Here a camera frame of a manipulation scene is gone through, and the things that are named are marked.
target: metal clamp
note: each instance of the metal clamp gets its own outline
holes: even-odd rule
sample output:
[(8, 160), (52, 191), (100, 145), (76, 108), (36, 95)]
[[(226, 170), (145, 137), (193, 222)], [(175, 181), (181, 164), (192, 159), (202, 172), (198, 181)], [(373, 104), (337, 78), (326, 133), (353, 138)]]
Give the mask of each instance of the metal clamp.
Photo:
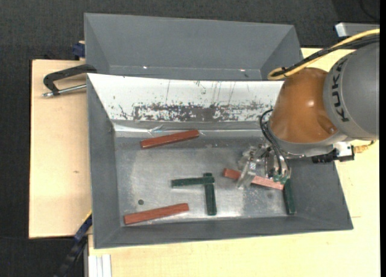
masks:
[(86, 88), (86, 84), (73, 86), (65, 89), (59, 89), (54, 84), (57, 80), (62, 80), (64, 78), (73, 77), (82, 73), (97, 73), (97, 70), (91, 65), (81, 65), (74, 68), (69, 68), (57, 72), (47, 74), (43, 79), (44, 85), (51, 91), (42, 94), (43, 97), (58, 96), (66, 92), (76, 91), (78, 89)]

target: dark gray carpet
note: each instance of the dark gray carpet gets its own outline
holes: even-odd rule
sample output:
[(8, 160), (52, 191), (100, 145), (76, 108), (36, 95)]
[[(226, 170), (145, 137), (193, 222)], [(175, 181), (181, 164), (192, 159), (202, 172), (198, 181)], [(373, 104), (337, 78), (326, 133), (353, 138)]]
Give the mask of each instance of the dark gray carpet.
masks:
[[(363, 1), (379, 17), (379, 0), (375, 7), (376, 0)], [(84, 12), (293, 24), (302, 46), (333, 44), (338, 21), (372, 20), (358, 0), (0, 0), (0, 237), (20, 238), (0, 239), (0, 276), (50, 276), (69, 248), (68, 241), (25, 239), (28, 60), (73, 59), (71, 46), (83, 39)]]

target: wire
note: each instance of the wire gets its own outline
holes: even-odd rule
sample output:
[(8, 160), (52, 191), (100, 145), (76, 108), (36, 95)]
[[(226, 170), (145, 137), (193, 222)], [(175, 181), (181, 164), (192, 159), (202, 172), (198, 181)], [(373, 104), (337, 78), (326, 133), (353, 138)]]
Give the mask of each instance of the wire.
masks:
[(275, 153), (275, 157), (277, 159), (277, 163), (279, 164), (279, 174), (282, 175), (283, 173), (283, 165), (282, 165), (282, 159), (284, 160), (285, 162), (285, 165), (287, 167), (287, 172), (288, 174), (286, 175), (287, 177), (290, 177), (291, 175), (291, 168), (290, 168), (290, 165), (288, 164), (288, 161), (286, 159), (286, 157), (282, 154), (282, 152), (280, 151), (280, 147), (279, 145), (277, 144), (276, 140), (272, 137), (268, 127), (267, 127), (267, 123), (264, 122), (264, 118), (265, 116), (272, 112), (273, 109), (270, 109), (270, 110), (266, 110), (261, 116), (260, 116), (260, 129), (264, 135), (264, 137), (272, 144), (272, 149)]
[(344, 39), (343, 41), (341, 41), (341, 42), (339, 42), (339, 43), (337, 43), (329, 48), (321, 49), (320, 51), (316, 52), (315, 54), (311, 55), (310, 57), (307, 57), (307, 58), (301, 60), (300, 62), (296, 63), (295, 65), (293, 65), (289, 68), (284, 68), (284, 67), (276, 68), (268, 74), (267, 78), (269, 80), (281, 80), (285, 77), (289, 77), (291, 75), (298, 73), (300, 70), (304, 69), (305, 67), (307, 67), (311, 63), (316, 62), (317, 60), (321, 59), (322, 57), (324, 57), (325, 55), (327, 55), (333, 51), (336, 51), (336, 50), (342, 49), (342, 48), (347, 48), (347, 47), (350, 47), (353, 45), (358, 46), (361, 43), (358, 41), (374, 42), (374, 40), (372, 38), (368, 38), (368, 37), (369, 36), (371, 36), (371, 37), (378, 36), (379, 34), (380, 34), (380, 29), (373, 29), (373, 30), (364, 31), (362, 33), (358, 33), (352, 37), (348, 37), (347, 39)]

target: wooden table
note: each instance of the wooden table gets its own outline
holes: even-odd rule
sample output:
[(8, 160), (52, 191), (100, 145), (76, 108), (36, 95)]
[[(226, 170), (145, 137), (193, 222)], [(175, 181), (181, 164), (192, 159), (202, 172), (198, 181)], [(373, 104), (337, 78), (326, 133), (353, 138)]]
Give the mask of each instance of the wooden table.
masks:
[[(315, 49), (303, 49), (305, 56)], [(315, 67), (329, 70), (348, 51)], [(31, 96), (30, 238), (74, 235), (91, 209), (85, 91), (42, 98), (46, 74), (84, 62), (34, 60)], [(84, 83), (84, 76), (59, 87)], [(378, 276), (379, 142), (337, 162), (352, 231), (94, 249), (110, 254), (117, 276)]]

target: red wooden block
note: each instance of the red wooden block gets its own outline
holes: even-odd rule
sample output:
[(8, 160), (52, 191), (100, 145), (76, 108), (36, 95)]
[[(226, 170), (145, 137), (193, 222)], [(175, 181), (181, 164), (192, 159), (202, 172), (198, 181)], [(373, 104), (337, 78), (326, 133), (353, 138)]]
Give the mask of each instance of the red wooden block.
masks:
[(173, 133), (172, 135), (158, 136), (157, 138), (144, 139), (141, 141), (141, 148), (153, 148), (161, 145), (182, 142), (189, 139), (197, 138), (200, 135), (198, 130), (189, 130), (184, 132)]
[[(241, 172), (231, 170), (230, 168), (225, 168), (223, 175), (225, 177), (228, 177), (231, 179), (239, 179)], [(279, 190), (284, 189), (284, 185), (282, 185), (281, 183), (274, 182), (273, 180), (270, 180), (270, 179), (267, 179), (264, 177), (260, 177), (260, 176), (255, 176), (252, 180), (252, 183), (255, 185), (266, 186), (266, 187), (275, 188), (275, 189), (279, 189)]]
[(142, 221), (148, 221), (148, 220), (158, 219), (158, 218), (167, 217), (171, 215), (176, 215), (181, 212), (186, 212), (188, 210), (189, 210), (189, 205), (187, 203), (181, 203), (181, 204), (151, 209), (149, 211), (135, 212), (133, 214), (125, 215), (123, 219), (125, 224), (133, 224), (133, 223), (138, 223)]

